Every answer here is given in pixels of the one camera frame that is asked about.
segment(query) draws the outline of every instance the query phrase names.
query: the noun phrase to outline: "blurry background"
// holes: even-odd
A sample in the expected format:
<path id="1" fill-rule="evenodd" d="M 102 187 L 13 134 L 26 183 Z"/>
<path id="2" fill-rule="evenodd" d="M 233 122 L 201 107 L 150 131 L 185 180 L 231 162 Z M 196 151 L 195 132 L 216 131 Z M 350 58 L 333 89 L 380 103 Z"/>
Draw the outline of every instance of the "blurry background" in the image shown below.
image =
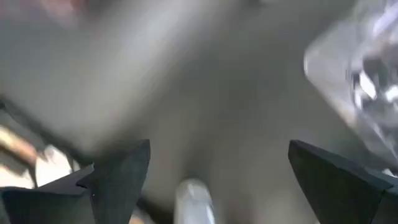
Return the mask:
<path id="1" fill-rule="evenodd" d="M 117 0 L 78 26 L 0 20 L 0 90 L 87 158 L 150 139 L 143 194 L 186 177 L 220 223 L 315 223 L 287 159 L 301 139 L 377 166 L 303 74 L 347 0 Z"/>

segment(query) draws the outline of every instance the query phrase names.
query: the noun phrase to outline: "gray surface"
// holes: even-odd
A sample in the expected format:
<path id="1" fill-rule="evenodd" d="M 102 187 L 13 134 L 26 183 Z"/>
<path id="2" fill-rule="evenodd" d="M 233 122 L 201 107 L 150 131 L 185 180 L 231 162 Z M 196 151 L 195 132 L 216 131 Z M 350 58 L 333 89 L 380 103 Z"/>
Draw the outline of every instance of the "gray surface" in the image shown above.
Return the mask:
<path id="1" fill-rule="evenodd" d="M 373 162 L 302 68 L 351 2 L 140 2 L 79 30 L 2 21 L 0 88 L 87 156 L 149 138 L 144 195 L 171 209 L 199 177 L 226 223 L 314 223 L 290 139 Z"/>

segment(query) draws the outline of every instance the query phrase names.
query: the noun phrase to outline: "reflective surface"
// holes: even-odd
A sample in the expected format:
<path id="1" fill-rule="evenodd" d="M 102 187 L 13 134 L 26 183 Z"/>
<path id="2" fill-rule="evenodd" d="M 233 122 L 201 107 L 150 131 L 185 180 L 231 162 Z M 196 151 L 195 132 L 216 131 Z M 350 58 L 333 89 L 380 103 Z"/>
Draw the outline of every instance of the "reflective surface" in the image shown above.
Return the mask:
<path id="1" fill-rule="evenodd" d="M 375 162 L 303 74 L 351 3 L 131 1 L 74 29 L 1 21 L 0 88 L 85 156 L 149 138 L 144 195 L 166 209 L 198 177 L 217 222 L 314 223 L 289 140 Z"/>

